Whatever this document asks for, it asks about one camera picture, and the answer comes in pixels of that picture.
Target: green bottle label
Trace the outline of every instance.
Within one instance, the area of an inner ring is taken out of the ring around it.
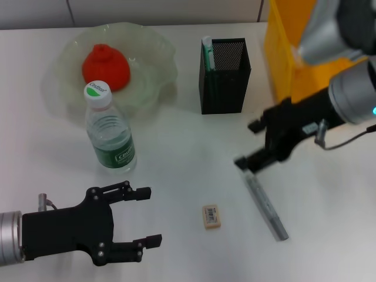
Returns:
[[[133,145],[132,137],[129,138],[124,146],[116,150],[105,151],[97,147],[94,147],[94,150],[99,162],[110,169],[118,169],[128,165],[135,156],[135,146]]]

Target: barcode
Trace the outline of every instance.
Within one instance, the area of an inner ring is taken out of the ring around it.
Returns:
[[[215,223],[215,222],[217,222],[217,220],[216,220],[216,218],[214,216],[215,212],[216,212],[216,210],[213,209],[213,208],[207,209],[207,215],[208,215],[207,222],[208,223]]]

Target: clear glass bowl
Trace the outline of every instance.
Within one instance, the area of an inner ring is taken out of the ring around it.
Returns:
[[[86,109],[82,64],[100,43],[121,51],[130,66],[129,84],[113,92],[120,110],[135,113],[153,105],[160,89],[177,78],[175,48],[153,29],[127,22],[88,28],[65,46],[54,66],[61,97],[70,108]]]

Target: eraser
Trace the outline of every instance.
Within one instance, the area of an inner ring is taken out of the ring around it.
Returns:
[[[216,204],[204,206],[202,208],[202,216],[204,218],[204,225],[206,229],[218,228],[221,226],[219,211]]]

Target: silver pen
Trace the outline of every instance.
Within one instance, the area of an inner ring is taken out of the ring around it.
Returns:
[[[281,241],[287,240],[288,234],[285,228],[283,227],[282,222],[280,218],[278,217],[276,210],[271,204],[259,180],[250,170],[244,171],[244,175],[245,175],[247,184],[251,188],[251,191],[255,195],[258,203],[263,209],[264,214],[268,218],[271,226],[273,227],[274,231],[277,233],[279,239]]]

